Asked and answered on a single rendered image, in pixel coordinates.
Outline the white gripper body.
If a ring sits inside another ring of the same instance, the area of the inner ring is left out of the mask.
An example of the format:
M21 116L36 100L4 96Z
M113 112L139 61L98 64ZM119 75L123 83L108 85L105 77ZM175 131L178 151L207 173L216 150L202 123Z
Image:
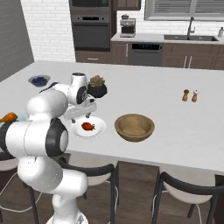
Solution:
M84 107L81 106L74 106L74 105L69 105L65 114L63 115L65 119L71 120L72 118L77 118L80 116L85 116L87 114L91 114L95 112L97 109L96 103L89 103Z

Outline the red tomato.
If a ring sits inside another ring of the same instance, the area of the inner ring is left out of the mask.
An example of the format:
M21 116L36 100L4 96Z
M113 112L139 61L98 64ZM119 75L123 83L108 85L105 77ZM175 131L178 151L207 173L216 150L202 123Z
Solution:
M90 131L90 130L94 130L95 126L93 124L91 124L90 122L84 122L81 127L86 130L86 131Z

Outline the wooden bowl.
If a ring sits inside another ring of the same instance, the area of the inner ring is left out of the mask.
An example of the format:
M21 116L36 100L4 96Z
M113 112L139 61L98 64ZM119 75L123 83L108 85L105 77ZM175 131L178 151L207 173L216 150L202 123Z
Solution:
M115 121L117 134L128 142L141 142L154 131L154 122L145 115L127 114Z

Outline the blue bowl with blueberries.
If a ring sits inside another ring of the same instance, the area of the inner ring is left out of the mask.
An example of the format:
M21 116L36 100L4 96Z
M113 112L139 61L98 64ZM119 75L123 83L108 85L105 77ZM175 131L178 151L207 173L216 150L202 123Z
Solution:
M48 75L36 75L31 77L28 81L35 87L43 87L50 80Z

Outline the orange chicken drumstick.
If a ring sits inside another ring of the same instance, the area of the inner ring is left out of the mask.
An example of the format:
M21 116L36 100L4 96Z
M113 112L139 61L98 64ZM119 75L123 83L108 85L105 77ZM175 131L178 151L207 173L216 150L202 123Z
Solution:
M14 112L10 112L7 115L5 115L2 119L0 119L0 123L7 123L15 121L18 118L18 116Z

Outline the white round plate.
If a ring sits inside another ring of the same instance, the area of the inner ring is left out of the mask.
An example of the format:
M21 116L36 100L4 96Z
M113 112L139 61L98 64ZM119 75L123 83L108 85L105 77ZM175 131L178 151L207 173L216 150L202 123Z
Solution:
M91 123L94 125L94 130L86 131L84 130L81 125L83 123ZM75 123L71 125L71 133L79 138L93 138L98 137L102 134L106 129L106 123L99 117L90 116L86 118L85 116L77 119Z

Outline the succulent in black pot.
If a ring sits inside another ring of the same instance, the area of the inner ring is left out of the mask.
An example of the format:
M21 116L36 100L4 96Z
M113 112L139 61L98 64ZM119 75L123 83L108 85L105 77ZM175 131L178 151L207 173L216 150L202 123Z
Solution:
M102 98L108 92L104 78L100 75L93 76L87 85L87 92L94 98Z

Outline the teal plate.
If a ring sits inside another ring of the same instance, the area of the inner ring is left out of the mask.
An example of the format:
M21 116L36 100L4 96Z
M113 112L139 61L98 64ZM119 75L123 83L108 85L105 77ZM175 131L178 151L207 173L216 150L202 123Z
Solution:
M26 121L28 119L28 116L25 112L17 113L17 120L18 121Z

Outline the brown oven housing cabinet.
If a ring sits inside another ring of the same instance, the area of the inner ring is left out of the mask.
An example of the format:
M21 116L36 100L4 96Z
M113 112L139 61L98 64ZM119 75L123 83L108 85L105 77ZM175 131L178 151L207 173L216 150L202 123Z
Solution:
M92 9L92 8L76 8L73 7L69 0L71 23L72 16L77 15L109 15L110 19L110 50L108 52L97 51L76 51L75 59L77 62L84 63L102 63L110 64L112 62L111 39L116 34L116 11L113 9L113 2L109 0L107 9Z

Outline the silver coffee machine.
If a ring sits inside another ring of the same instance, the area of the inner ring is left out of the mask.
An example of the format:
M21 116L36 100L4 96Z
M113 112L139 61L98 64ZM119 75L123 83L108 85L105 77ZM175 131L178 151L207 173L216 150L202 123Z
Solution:
M122 15L120 20L121 38L134 38L136 35L136 20L127 14Z

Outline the black microwave oven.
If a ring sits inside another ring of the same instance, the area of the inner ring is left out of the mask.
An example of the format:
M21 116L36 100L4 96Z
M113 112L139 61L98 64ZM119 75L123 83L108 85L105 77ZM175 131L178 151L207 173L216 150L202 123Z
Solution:
M109 0L70 0L70 3L76 8L107 9L109 7Z

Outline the brown base cupboard run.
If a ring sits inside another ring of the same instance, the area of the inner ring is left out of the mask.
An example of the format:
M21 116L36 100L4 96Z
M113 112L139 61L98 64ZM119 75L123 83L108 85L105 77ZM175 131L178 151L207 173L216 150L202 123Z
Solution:
M131 42L113 41L112 62L130 65ZM224 70L224 44L162 43L161 67Z

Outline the dark sink basin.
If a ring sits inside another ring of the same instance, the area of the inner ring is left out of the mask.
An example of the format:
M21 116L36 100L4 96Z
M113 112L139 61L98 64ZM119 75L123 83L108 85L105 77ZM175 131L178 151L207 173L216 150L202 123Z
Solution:
M219 41L214 36L187 36L187 35L164 35L165 40L177 41Z

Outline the black sink tap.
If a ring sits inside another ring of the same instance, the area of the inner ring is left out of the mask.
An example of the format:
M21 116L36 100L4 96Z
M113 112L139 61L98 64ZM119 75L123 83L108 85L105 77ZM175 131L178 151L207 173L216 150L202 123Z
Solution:
M188 26L188 30L187 30L187 34L186 34L186 39L187 40L190 40L190 34L194 33L194 31L195 31L195 28L192 29L193 20L194 20L194 17L191 17L190 18L190 23L189 23L189 26Z

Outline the window with grey blinds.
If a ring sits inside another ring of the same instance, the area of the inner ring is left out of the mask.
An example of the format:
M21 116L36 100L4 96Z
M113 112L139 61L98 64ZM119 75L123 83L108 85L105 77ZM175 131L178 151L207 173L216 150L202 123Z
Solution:
M224 0L145 0L144 19L224 21Z

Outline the black wall oven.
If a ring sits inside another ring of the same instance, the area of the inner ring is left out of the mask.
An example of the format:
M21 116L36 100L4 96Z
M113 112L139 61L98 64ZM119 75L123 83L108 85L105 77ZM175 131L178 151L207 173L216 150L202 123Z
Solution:
M72 16L73 43L76 51L110 50L109 15Z

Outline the brown wall cupboard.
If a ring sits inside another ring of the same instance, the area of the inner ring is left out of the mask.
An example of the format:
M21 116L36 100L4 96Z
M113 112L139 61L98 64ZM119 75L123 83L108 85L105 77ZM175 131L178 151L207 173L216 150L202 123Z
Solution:
M139 11L141 9L141 0L113 0L116 11Z

